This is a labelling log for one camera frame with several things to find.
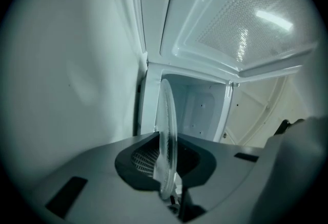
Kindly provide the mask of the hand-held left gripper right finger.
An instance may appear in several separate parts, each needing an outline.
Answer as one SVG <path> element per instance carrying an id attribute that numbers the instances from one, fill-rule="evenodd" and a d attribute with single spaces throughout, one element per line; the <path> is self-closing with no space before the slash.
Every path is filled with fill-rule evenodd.
<path id="1" fill-rule="evenodd" d="M 262 148 L 221 144 L 182 133 L 177 143 L 181 221 L 214 209 L 245 180 L 262 154 Z"/>

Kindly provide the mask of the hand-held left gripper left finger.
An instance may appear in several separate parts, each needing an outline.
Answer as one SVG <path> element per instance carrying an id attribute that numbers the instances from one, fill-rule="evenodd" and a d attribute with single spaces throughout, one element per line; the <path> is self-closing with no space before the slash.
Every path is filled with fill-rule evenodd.
<path id="1" fill-rule="evenodd" d="M 115 169 L 120 151 L 151 136 L 126 138 L 74 157 L 33 189 L 35 208 L 50 224 L 181 224 L 158 192 L 131 188 Z M 46 209 L 46 204 L 72 177 L 81 177 L 87 183 L 66 217 L 60 218 Z"/>

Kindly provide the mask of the clear glass plate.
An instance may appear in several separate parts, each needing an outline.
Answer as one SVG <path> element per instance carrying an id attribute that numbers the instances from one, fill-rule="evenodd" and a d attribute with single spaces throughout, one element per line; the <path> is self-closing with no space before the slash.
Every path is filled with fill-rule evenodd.
<path id="1" fill-rule="evenodd" d="M 174 189 L 178 152 L 174 97 L 167 79 L 160 83 L 155 126 L 159 133 L 159 156 L 153 178 L 160 183 L 160 196 L 165 200 Z"/>

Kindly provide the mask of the white microwave oven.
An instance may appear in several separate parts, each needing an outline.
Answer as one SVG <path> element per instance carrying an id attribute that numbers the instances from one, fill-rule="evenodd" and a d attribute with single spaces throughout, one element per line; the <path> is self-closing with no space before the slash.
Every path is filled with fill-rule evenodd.
<path id="1" fill-rule="evenodd" d="M 181 134 L 220 141 L 232 115 L 270 114 L 324 27 L 312 0 L 117 0 L 143 54 L 138 132 L 159 129 L 163 82 Z"/>

